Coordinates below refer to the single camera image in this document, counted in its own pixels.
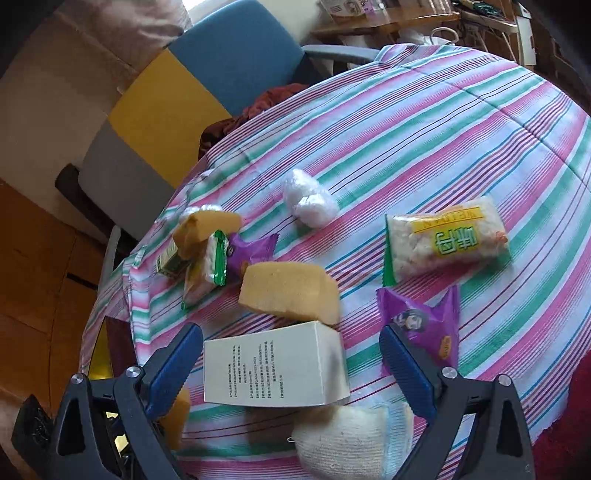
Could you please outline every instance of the red fabric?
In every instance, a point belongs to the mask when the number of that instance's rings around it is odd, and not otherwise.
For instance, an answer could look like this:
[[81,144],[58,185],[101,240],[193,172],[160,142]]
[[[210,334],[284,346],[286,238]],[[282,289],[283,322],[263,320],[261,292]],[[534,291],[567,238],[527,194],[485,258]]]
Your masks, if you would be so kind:
[[221,120],[213,125],[209,125],[201,134],[201,141],[199,142],[199,158],[204,156],[207,151],[218,143],[222,138],[233,132],[239,126],[248,122],[251,118],[255,118],[259,113],[269,110],[272,106],[287,100],[296,93],[308,88],[307,85],[301,83],[290,83],[283,87],[275,87],[267,90],[262,95],[258,96],[255,103],[246,107],[242,111],[242,115],[234,118],[227,118]]
[[587,471],[586,476],[591,460],[587,458],[590,440],[591,352],[588,352],[570,381],[564,413],[534,444],[536,480],[578,478],[581,467]]

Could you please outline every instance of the metal screw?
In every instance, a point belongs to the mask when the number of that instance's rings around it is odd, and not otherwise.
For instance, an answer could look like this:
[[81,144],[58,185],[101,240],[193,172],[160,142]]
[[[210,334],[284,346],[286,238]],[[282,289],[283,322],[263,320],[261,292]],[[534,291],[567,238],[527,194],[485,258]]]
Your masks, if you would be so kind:
[[129,367],[125,371],[125,375],[130,378],[135,378],[135,377],[139,376],[141,371],[142,371],[142,369],[140,367]]
[[499,375],[499,383],[504,387],[511,385],[511,377],[509,375]]
[[443,376],[445,378],[456,378],[457,377],[457,370],[455,368],[452,367],[443,367],[443,370],[441,371],[441,373],[443,374]]
[[70,383],[73,383],[74,385],[78,385],[78,384],[82,383],[83,381],[84,381],[84,374],[72,375],[72,378],[70,379]]

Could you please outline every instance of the striped tablecloth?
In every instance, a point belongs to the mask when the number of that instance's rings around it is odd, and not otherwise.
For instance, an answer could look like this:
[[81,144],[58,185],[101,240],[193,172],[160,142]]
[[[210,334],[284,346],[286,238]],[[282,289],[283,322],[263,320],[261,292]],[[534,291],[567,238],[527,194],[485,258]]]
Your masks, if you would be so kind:
[[[384,214],[432,212],[489,194],[509,231],[512,261],[458,266],[397,288],[431,303],[460,285],[459,371],[486,380],[509,374],[535,439],[560,415],[591,342],[590,142],[587,115],[514,63],[453,46],[385,47],[375,62],[305,90],[211,150],[209,174],[189,175],[99,296],[82,370],[106,314],[129,319],[140,364],[188,321],[206,338],[289,324],[242,311],[238,286],[184,311],[183,282],[153,273],[183,209],[214,203],[243,216],[246,239],[280,233],[278,260],[314,262],[337,279],[349,403],[397,400],[378,348]],[[281,179],[294,167],[338,200],[340,217],[328,227],[311,231],[289,216]],[[187,383],[191,414],[177,452],[183,468],[200,479],[309,478],[286,441],[293,411],[205,404],[202,368],[200,359]],[[416,437],[423,428],[415,419]]]

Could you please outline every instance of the white sock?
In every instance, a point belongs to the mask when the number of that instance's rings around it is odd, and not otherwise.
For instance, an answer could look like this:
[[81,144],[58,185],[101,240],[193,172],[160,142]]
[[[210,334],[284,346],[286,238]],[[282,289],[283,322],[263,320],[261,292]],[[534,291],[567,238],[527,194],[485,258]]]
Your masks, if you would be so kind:
[[292,438],[302,467],[326,480],[391,480],[408,456],[413,414],[403,401],[378,408],[315,407]]

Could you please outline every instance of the cardboard box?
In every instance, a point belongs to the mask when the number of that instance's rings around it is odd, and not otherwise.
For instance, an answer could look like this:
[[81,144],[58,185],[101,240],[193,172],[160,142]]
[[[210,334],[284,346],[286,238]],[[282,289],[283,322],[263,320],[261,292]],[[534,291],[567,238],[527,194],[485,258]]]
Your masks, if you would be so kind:
[[349,396],[340,333],[321,322],[203,345],[205,401],[248,407],[311,407]]

